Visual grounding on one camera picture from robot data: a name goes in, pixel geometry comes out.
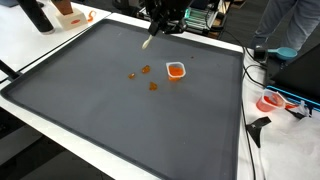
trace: orange food piece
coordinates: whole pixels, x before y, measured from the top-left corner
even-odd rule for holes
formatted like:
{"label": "orange food piece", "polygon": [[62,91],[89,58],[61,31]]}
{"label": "orange food piece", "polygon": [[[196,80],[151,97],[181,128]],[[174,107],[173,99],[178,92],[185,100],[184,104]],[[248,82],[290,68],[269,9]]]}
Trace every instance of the orange food piece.
{"label": "orange food piece", "polygon": [[149,90],[150,91],[155,91],[158,89],[158,85],[154,82],[150,82]]}
{"label": "orange food piece", "polygon": [[169,72],[172,76],[182,76],[183,69],[180,67],[169,66]]}
{"label": "orange food piece", "polygon": [[93,21],[93,18],[96,16],[96,12],[95,11],[90,11],[89,13],[89,18],[88,18],[88,22],[92,22]]}
{"label": "orange food piece", "polygon": [[146,73],[150,72],[150,66],[146,65],[145,67],[142,68],[141,71],[142,71],[143,74],[146,74]]}
{"label": "orange food piece", "polygon": [[129,78],[129,79],[133,79],[135,76],[136,76],[136,75],[135,75],[134,73],[131,73],[131,74],[128,75],[128,78]]}

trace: red object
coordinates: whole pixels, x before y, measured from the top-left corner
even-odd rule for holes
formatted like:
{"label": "red object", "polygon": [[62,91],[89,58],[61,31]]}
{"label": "red object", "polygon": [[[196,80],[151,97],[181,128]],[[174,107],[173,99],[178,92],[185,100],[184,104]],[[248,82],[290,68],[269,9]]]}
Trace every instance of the red object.
{"label": "red object", "polygon": [[71,24],[77,24],[78,22],[80,22],[80,19],[76,19],[76,20],[72,21]]}
{"label": "red object", "polygon": [[299,105],[297,105],[297,104],[286,104],[286,109],[293,109],[293,108],[296,108],[298,106]]}
{"label": "red object", "polygon": [[[183,69],[180,67],[175,67],[175,66],[169,66],[169,73],[172,76],[182,76],[183,75]],[[169,76],[170,81],[176,81],[181,79],[181,77],[171,77]]]}
{"label": "red object", "polygon": [[269,104],[266,104],[265,102],[263,102],[262,97],[258,100],[258,102],[256,103],[256,106],[262,112],[269,112],[275,109],[275,107],[270,106]]}
{"label": "red object", "polygon": [[284,108],[285,102],[278,93],[264,90],[262,97],[258,100],[256,106],[262,112],[269,112],[274,109]]}

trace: white container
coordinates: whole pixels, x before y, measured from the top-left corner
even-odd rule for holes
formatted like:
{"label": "white container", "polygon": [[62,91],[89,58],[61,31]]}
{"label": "white container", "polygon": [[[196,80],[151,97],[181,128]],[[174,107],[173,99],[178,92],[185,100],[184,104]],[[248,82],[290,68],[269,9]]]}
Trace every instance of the white container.
{"label": "white container", "polygon": [[[265,98],[268,98],[269,101],[274,102],[276,105],[270,102],[267,102]],[[256,106],[262,112],[269,112],[274,109],[284,109],[286,106],[286,103],[278,92],[265,89],[262,93],[262,96],[256,103]]]}
{"label": "white container", "polygon": [[65,16],[59,11],[56,13],[56,18],[65,31],[88,24],[86,16],[83,14],[83,12],[77,8],[72,8],[72,10],[73,13]]}
{"label": "white container", "polygon": [[[169,76],[170,81],[179,80],[186,75],[186,69],[181,62],[168,62],[168,63],[166,63],[166,66],[167,66],[167,72],[168,72],[168,76]],[[171,74],[170,69],[169,69],[170,66],[181,68],[183,71],[182,74],[181,75]]]}

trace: white paper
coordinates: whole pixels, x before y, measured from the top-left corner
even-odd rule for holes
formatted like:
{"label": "white paper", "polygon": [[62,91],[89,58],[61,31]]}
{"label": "white paper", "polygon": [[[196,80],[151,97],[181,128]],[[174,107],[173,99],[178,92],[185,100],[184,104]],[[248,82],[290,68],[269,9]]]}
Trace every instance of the white paper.
{"label": "white paper", "polygon": [[287,129],[264,127],[261,159],[266,179],[319,180],[320,120],[304,118]]}

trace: cable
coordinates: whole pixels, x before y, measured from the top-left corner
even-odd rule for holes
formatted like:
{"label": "cable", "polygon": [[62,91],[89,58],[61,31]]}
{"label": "cable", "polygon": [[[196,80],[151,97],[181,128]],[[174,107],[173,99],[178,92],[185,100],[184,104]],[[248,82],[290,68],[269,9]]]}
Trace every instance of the cable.
{"label": "cable", "polygon": [[255,166],[254,166],[253,156],[252,156],[252,151],[251,151],[251,145],[250,145],[250,140],[249,140],[249,136],[248,136],[248,132],[247,132],[247,128],[246,128],[247,120],[246,120],[246,115],[245,115],[245,113],[244,113],[243,99],[242,99],[242,101],[241,101],[241,106],[242,106],[241,109],[242,109],[242,116],[243,116],[244,128],[245,128],[245,133],[246,133],[246,136],[247,136],[248,148],[249,148],[250,158],[251,158],[253,180],[256,180],[256,168],[255,168]]}
{"label": "cable", "polygon": [[305,115],[303,115],[303,114],[301,114],[299,112],[293,112],[293,111],[291,111],[289,109],[285,109],[285,110],[288,111],[290,114],[292,114],[294,117],[296,117],[299,120],[301,120],[301,119],[306,117]]}
{"label": "cable", "polygon": [[247,52],[248,55],[252,58],[252,60],[254,60],[255,62],[257,62],[257,61],[255,60],[255,58],[253,57],[253,55],[249,52],[248,48],[245,47],[238,38],[236,38],[233,34],[231,34],[230,32],[228,32],[227,30],[225,30],[224,32],[228,33],[234,40],[236,40],[236,41],[239,43],[239,45],[242,46],[242,47],[246,50],[246,52]]}
{"label": "cable", "polygon": [[252,64],[252,65],[250,65],[250,66],[248,66],[248,67],[246,67],[246,68],[243,66],[243,68],[244,68],[243,78],[244,78],[245,75],[247,75],[248,78],[249,78],[252,82],[254,82],[254,83],[262,86],[263,88],[265,88],[266,86],[265,86],[264,84],[262,84],[262,83],[260,83],[260,82],[258,82],[258,81],[256,81],[256,80],[254,80],[254,79],[251,77],[251,75],[250,75],[249,72],[248,72],[248,69],[249,69],[250,67],[259,67],[259,68],[261,68],[261,69],[266,69],[266,68],[265,68],[264,66],[259,66],[259,65],[255,65],[255,64]]}
{"label": "cable", "polygon": [[210,12],[210,8],[209,8],[208,11],[207,11],[207,14],[206,14],[206,16],[205,16],[205,18],[204,18],[204,21],[205,21],[205,23],[206,23],[207,28],[208,28],[209,31],[210,31],[211,28],[210,28],[209,25],[208,25],[208,15],[209,15],[209,12]]}
{"label": "cable", "polygon": [[[245,52],[246,52],[246,50],[247,50],[246,47],[244,47],[243,44],[239,41],[239,39],[237,39],[233,34],[231,34],[230,32],[228,32],[227,30],[225,30],[224,32],[228,33],[231,37],[233,37],[233,39],[235,39],[235,40],[240,44],[240,46],[242,47],[242,50],[243,50],[243,55],[244,55]],[[250,74],[249,74],[248,71],[247,71],[247,68],[243,65],[243,70],[244,70],[245,74],[249,77],[249,79],[250,79],[252,82],[254,82],[254,83],[262,86],[263,88],[265,88],[266,86],[265,86],[264,84],[262,84],[262,83],[260,83],[260,82],[258,82],[258,81],[256,81],[256,80],[254,80],[254,79],[250,76]]]}
{"label": "cable", "polygon": [[[248,67],[246,68],[246,70],[248,70],[250,67],[254,67],[254,66],[263,68],[263,67],[258,66],[258,65],[250,65],[250,66],[248,66]],[[245,115],[245,112],[244,112],[243,98],[241,98],[241,110],[242,110],[242,116],[243,116],[244,130],[245,130],[245,133],[246,133],[247,142],[248,142],[248,149],[249,149],[250,158],[251,158],[253,180],[256,180],[256,168],[255,168],[254,161],[253,161],[253,156],[252,156],[252,151],[251,151],[251,144],[250,144],[250,140],[249,140],[249,135],[248,135],[248,131],[247,131],[247,128],[246,128],[247,120],[246,120],[246,115]]]}

